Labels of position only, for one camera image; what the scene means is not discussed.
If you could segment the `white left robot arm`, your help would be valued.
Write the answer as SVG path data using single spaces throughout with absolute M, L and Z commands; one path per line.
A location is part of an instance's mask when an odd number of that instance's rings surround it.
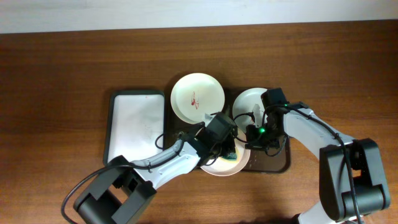
M 158 188 L 232 152 L 237 133 L 202 128 L 196 134 L 181 133 L 170 148 L 148 159 L 129 162 L 115 157 L 84 178 L 90 184 L 73 208 L 85 223 L 136 223 Z

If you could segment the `pink plate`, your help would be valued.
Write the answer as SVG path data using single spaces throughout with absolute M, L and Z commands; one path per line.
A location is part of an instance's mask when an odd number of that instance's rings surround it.
M 241 171 L 248 163 L 251 151 L 249 149 L 245 149 L 245 143 L 237 139 L 234 141 L 237 155 L 236 160 L 228 160 L 219 157 L 214 164 L 211 166 L 201 166 L 201 169 L 208 174 L 220 177 L 234 175 Z

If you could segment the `green and yellow sponge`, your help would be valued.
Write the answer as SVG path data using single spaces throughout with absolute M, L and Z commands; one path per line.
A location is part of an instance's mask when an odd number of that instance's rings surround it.
M 218 156 L 219 159 L 226 162 L 237 162 L 238 157 L 238 150 L 236 147 L 222 148 Z

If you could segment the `cream plate with red stain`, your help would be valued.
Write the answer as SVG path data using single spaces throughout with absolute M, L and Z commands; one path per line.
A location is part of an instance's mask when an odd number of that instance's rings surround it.
M 206 114 L 222 111 L 224 90 L 218 80 L 205 73 L 191 73 L 180 78 L 171 91 L 174 113 L 188 124 L 202 122 Z

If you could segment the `pale green plate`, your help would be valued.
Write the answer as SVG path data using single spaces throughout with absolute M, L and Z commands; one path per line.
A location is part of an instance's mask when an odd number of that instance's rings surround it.
M 237 127 L 246 132 L 246 127 L 250 124 L 259 128 L 262 126 L 264 105 L 261 95 L 266 92 L 266 88 L 250 88 L 238 95 L 233 104 L 233 117 L 242 114 L 235 120 Z

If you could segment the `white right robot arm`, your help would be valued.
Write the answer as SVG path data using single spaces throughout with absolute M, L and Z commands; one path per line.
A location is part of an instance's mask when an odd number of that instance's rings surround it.
M 309 107 L 268 106 L 261 125 L 246 127 L 246 147 L 267 152 L 292 137 L 319 160 L 320 201 L 293 217 L 293 223 L 361 223 L 385 210 L 391 196 L 379 147 L 372 139 L 355 139 L 322 121 Z

